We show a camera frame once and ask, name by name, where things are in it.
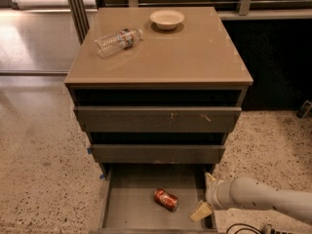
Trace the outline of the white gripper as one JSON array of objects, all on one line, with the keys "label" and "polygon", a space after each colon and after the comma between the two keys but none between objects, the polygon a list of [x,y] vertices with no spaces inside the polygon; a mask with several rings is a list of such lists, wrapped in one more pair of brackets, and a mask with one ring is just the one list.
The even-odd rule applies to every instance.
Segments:
[{"label": "white gripper", "polygon": [[214,210],[228,210],[231,207],[230,182],[216,180],[210,173],[205,173],[207,202],[200,201],[190,219],[199,221],[213,213]]}]

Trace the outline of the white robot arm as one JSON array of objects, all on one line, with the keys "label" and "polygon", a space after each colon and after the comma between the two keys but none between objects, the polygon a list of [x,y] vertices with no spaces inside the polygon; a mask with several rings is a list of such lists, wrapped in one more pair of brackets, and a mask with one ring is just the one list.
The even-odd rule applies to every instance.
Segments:
[{"label": "white robot arm", "polygon": [[190,215],[199,221],[214,211],[229,209],[276,211],[312,224],[312,193],[278,189],[249,177],[224,181],[205,173],[206,201],[200,201]]}]

